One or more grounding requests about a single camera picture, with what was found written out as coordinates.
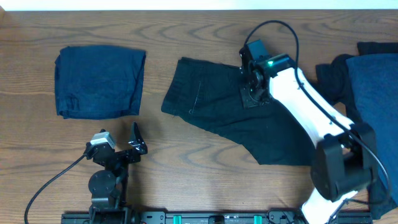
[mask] cable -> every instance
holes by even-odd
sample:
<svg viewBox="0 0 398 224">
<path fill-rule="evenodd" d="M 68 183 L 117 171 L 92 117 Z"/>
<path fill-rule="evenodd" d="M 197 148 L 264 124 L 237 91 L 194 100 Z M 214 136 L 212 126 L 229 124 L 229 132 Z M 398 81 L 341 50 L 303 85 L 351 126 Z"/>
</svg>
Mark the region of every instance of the cable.
<svg viewBox="0 0 398 224">
<path fill-rule="evenodd" d="M 291 33 L 294 36 L 295 42 L 296 42 L 296 58 L 295 58 L 295 65 L 294 65 L 294 75 L 296 78 L 296 81 L 298 83 L 299 88 L 304 92 L 305 96 L 307 96 L 307 98 L 328 118 L 330 119 L 331 122 L 335 123 L 339 128 L 341 128 L 345 133 L 347 133 L 354 141 L 356 141 L 362 148 L 364 148 L 372 157 L 373 159 L 377 162 L 378 166 L 381 168 L 382 173 L 384 175 L 384 177 L 386 178 L 387 181 L 387 194 L 386 197 L 383 200 L 377 201 L 377 202 L 364 202 L 361 200 L 355 200 L 355 199 L 348 199 L 345 200 L 344 203 L 342 203 L 338 209 L 335 211 L 335 213 L 338 213 L 338 211 L 343 207 L 343 205 L 345 203 L 347 203 L 348 201 L 352 201 L 352 202 L 357 202 L 357 203 L 363 203 L 366 205 L 379 205 L 379 204 L 383 204 L 386 203 L 391 196 L 391 181 L 389 178 L 389 175 L 387 173 L 386 168 L 384 167 L 383 163 L 380 161 L 380 159 L 377 157 L 377 155 L 375 155 L 375 153 L 373 153 L 373 151 L 365 144 L 365 142 L 363 142 L 360 138 L 358 138 L 355 134 L 353 134 L 348 128 L 344 127 L 341 123 L 339 123 L 334 117 L 332 117 L 332 115 L 330 115 L 325 109 L 322 108 L 322 106 L 320 106 L 318 104 L 318 102 L 316 102 L 312 96 L 308 93 L 308 91 L 304 88 L 304 84 L 300 81 L 299 79 L 299 73 L 298 73 L 298 68 L 299 68 L 299 38 L 297 37 L 297 34 L 295 33 L 295 31 L 293 30 L 293 28 L 291 28 L 291 26 L 289 26 L 287 23 L 282 22 L 282 21 L 278 21 L 278 20 L 271 20 L 271 21 L 265 21 L 263 23 L 260 23 L 256 28 L 254 28 L 250 34 L 248 35 L 248 37 L 246 38 L 246 40 L 244 41 L 244 44 L 246 45 L 247 42 L 249 41 L 250 37 L 253 35 L 253 33 L 255 31 L 258 30 L 258 28 L 266 25 L 266 24 L 270 24 L 270 23 L 278 23 L 278 24 L 282 24 L 283 26 L 285 26 L 286 28 L 288 28 Z"/>
<path fill-rule="evenodd" d="M 47 183 L 45 183 L 43 185 L 43 187 L 41 187 L 36 194 L 32 197 L 32 199 L 30 200 L 30 202 L 27 204 L 26 209 L 25 209 L 25 215 L 24 215 L 24 220 L 25 220 L 25 224 L 29 224 L 29 222 L 27 221 L 27 214 L 29 213 L 29 209 L 30 206 L 32 206 L 33 201 L 37 198 L 37 196 L 44 190 L 44 188 L 46 188 L 48 185 L 50 185 L 53 181 L 57 180 L 58 177 L 62 176 L 62 174 L 66 173 L 68 170 L 70 170 L 72 167 L 74 167 L 76 164 L 78 164 L 83 158 L 85 157 L 85 155 L 82 155 L 78 160 L 76 160 L 74 163 L 72 163 L 70 166 L 68 166 L 68 168 L 64 169 L 61 173 L 57 174 L 55 177 L 53 177 L 51 180 L 49 180 Z"/>
</svg>

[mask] garment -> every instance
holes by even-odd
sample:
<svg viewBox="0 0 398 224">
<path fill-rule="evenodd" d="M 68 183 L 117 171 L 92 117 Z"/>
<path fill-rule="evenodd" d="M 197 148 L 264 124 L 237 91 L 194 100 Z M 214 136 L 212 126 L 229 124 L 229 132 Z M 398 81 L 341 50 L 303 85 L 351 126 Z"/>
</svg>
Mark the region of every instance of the garment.
<svg viewBox="0 0 398 224">
<path fill-rule="evenodd" d="M 398 202 L 398 54 L 363 55 L 346 63 L 355 105 L 376 133 L 377 155 L 389 172 L 392 198 Z M 379 177 L 386 186 L 380 170 Z"/>
<path fill-rule="evenodd" d="M 55 61 L 55 104 L 64 118 L 138 115 L 146 53 L 124 47 L 66 47 Z"/>
<path fill-rule="evenodd" d="M 359 42 L 358 52 L 360 55 L 398 53 L 398 43 Z M 338 102 L 344 103 L 347 117 L 358 123 L 362 122 L 362 117 L 356 108 L 349 70 L 346 64 L 346 60 L 352 57 L 354 56 L 340 55 L 330 65 L 317 65 L 318 83 L 312 83 L 312 85 L 331 105 Z M 377 146 L 377 150 L 380 151 L 383 149 Z M 386 187 L 381 183 L 379 179 L 377 183 L 369 186 L 369 201 L 375 202 L 384 198 Z M 372 218 L 380 219 L 383 214 L 396 207 L 397 204 L 393 199 L 384 205 L 371 205 Z"/>
<path fill-rule="evenodd" d="M 182 58 L 162 111 L 242 144 L 259 164 L 310 165 L 315 148 L 277 100 L 244 109 L 238 67 Z"/>
</svg>

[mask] folded blue cloth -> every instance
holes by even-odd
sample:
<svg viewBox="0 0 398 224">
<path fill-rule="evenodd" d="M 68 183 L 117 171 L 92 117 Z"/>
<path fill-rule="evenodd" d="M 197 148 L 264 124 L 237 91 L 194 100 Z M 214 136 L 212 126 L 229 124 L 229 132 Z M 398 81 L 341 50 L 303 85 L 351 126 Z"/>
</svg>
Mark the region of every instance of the folded blue cloth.
<svg viewBox="0 0 398 224">
<path fill-rule="evenodd" d="M 398 54 L 372 54 L 346 60 L 355 105 L 376 133 L 377 154 L 392 182 L 398 202 Z M 379 170 L 386 186 L 386 180 Z"/>
<path fill-rule="evenodd" d="M 124 47 L 66 47 L 55 61 L 55 103 L 64 118 L 138 115 L 146 53 Z"/>
</svg>

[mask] white wall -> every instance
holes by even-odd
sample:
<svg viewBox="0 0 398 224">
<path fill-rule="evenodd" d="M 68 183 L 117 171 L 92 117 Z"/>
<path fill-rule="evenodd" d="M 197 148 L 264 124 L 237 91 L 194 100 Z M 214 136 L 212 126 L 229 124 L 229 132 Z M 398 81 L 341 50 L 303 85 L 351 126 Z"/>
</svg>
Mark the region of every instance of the white wall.
<svg viewBox="0 0 398 224">
<path fill-rule="evenodd" d="M 398 0 L 0 0 L 6 11 L 398 9 Z"/>
</svg>

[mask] black cable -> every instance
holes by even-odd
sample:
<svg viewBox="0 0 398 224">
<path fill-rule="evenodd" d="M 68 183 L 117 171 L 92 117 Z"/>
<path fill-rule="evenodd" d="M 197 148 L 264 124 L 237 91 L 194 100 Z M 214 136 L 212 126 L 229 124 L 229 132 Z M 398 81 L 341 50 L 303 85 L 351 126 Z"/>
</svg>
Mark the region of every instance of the black cable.
<svg viewBox="0 0 398 224">
<path fill-rule="evenodd" d="M 37 196 L 44 190 L 44 188 L 46 188 L 46 186 L 48 186 L 49 184 L 51 184 L 53 181 L 55 181 L 58 177 L 62 176 L 62 174 L 66 173 L 68 170 L 70 170 L 72 167 L 74 167 L 76 164 L 78 164 L 83 158 L 85 157 L 85 155 L 82 155 L 78 160 L 76 160 L 74 163 L 72 163 L 70 166 L 68 166 L 68 168 L 64 169 L 61 173 L 57 174 L 55 177 L 53 177 L 51 180 L 49 180 L 47 183 L 45 183 L 43 185 L 43 187 L 41 187 L 36 194 L 32 197 L 32 199 L 30 200 L 30 202 L 27 204 L 26 209 L 25 209 L 25 215 L 24 215 L 24 220 L 25 220 L 25 224 L 29 224 L 29 222 L 27 221 L 27 214 L 29 213 L 29 209 L 30 206 L 32 206 L 33 201 L 37 198 Z"/>
<path fill-rule="evenodd" d="M 289 26 L 287 23 L 282 22 L 282 21 L 278 21 L 278 20 L 271 20 L 271 21 L 265 21 L 261 24 L 259 24 L 256 28 L 253 29 L 252 32 L 250 32 L 250 34 L 248 35 L 248 37 L 246 38 L 246 40 L 244 41 L 244 44 L 246 45 L 247 42 L 249 41 L 250 37 L 253 35 L 253 33 L 258 30 L 258 28 L 266 25 L 266 24 L 270 24 L 270 23 L 278 23 L 278 24 L 282 24 L 283 26 L 285 26 L 286 28 L 288 28 L 291 33 L 294 36 L 295 42 L 296 42 L 296 58 L 295 58 L 295 65 L 294 65 L 294 75 L 296 78 L 296 81 L 298 83 L 298 86 L 300 87 L 300 89 L 304 92 L 305 96 L 307 96 L 307 98 L 328 118 L 330 119 L 331 122 L 335 123 L 339 128 L 341 128 L 345 133 L 347 133 L 354 141 L 356 141 L 362 148 L 364 148 L 372 157 L 373 159 L 377 162 L 378 166 L 381 168 L 382 173 L 384 174 L 386 181 L 387 181 L 387 194 L 386 197 L 383 200 L 377 201 L 377 202 L 364 202 L 361 200 L 355 200 L 355 199 L 348 199 L 345 200 L 344 203 L 342 203 L 338 209 L 335 211 L 335 213 L 338 213 L 338 211 L 343 207 L 343 205 L 347 202 L 347 201 L 352 201 L 352 202 L 357 202 L 357 203 L 363 203 L 366 205 L 379 205 L 379 204 L 383 204 L 386 203 L 391 196 L 391 181 L 389 178 L 389 175 L 387 173 L 386 168 L 384 167 L 383 163 L 380 161 L 380 159 L 377 157 L 377 155 L 375 155 L 375 153 L 373 153 L 373 151 L 365 144 L 365 142 L 363 142 L 360 138 L 358 138 L 355 134 L 353 134 L 348 128 L 344 127 L 340 122 L 338 122 L 334 117 L 332 117 L 332 115 L 330 115 L 325 109 L 322 108 L 322 106 L 320 106 L 318 104 L 318 102 L 316 102 L 312 96 L 308 93 L 308 91 L 304 88 L 304 84 L 300 81 L 299 79 L 299 73 L 298 73 L 298 67 L 299 67 L 299 38 L 297 37 L 297 34 L 295 33 L 295 31 L 293 30 L 293 28 L 291 28 L 291 26 Z"/>
</svg>

